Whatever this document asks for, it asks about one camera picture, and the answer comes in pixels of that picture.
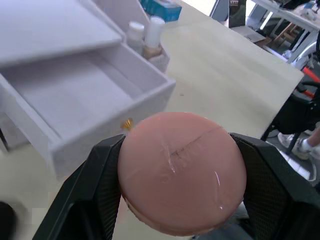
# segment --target white organizer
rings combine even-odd
[[[92,2],[79,2],[109,32],[124,35]],[[122,133],[128,118],[137,123],[163,111],[175,87],[124,42],[76,52],[53,53],[41,61],[36,56],[0,68],[0,111],[47,159],[57,177],[75,171],[95,144]]]

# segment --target pink round object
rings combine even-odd
[[[137,218],[173,236],[223,225],[246,188],[246,168],[232,137],[188,112],[161,112],[125,138],[118,162],[123,197]]]

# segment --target gold knob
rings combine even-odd
[[[134,127],[134,120],[128,118],[122,125],[121,128],[130,131]]]

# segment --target open drawer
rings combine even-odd
[[[175,82],[124,44],[0,69],[5,112],[58,177],[103,139],[161,112]]]

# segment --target white bottle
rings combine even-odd
[[[145,26],[139,22],[131,21],[129,29],[126,33],[126,43],[130,48],[135,50],[139,55],[143,54],[144,50],[144,35]]]
[[[144,38],[143,56],[145,59],[148,60],[162,53],[160,40],[165,24],[165,21],[160,17],[152,16],[150,18]]]

